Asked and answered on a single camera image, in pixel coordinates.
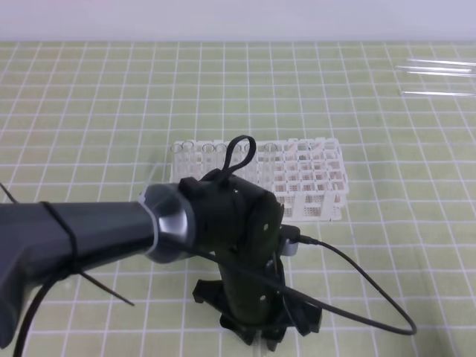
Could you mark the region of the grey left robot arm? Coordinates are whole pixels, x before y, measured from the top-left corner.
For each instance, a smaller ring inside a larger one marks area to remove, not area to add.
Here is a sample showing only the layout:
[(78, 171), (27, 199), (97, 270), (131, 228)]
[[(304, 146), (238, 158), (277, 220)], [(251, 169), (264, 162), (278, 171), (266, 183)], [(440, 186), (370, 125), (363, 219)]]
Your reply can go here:
[(273, 193), (218, 170), (203, 180), (154, 184), (136, 202), (13, 203), (1, 206), (1, 346), (25, 338), (20, 319), (31, 290), (135, 254), (160, 264), (201, 252), (219, 260), (219, 280), (199, 280), (197, 303), (246, 344), (261, 335), (275, 350), (286, 330), (317, 332), (322, 310), (283, 294), (283, 255), (299, 230), (282, 222)]

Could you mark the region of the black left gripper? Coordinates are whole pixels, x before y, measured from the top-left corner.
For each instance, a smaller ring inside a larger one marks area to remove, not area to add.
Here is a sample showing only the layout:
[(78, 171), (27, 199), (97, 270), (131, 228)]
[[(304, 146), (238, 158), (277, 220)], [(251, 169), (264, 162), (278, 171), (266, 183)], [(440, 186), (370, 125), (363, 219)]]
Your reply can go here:
[[(189, 200), (196, 222), (195, 246), (224, 261), (222, 280), (196, 282), (193, 299), (211, 306), (228, 305), (230, 315), (242, 324), (261, 325), (271, 317), (271, 287), (234, 270), (245, 266), (270, 275), (271, 259), (280, 247), (283, 206), (273, 193), (232, 175), (217, 181), (183, 178), (180, 192)], [(286, 314), (299, 333), (319, 333), (322, 308), (294, 297), (286, 298)]]

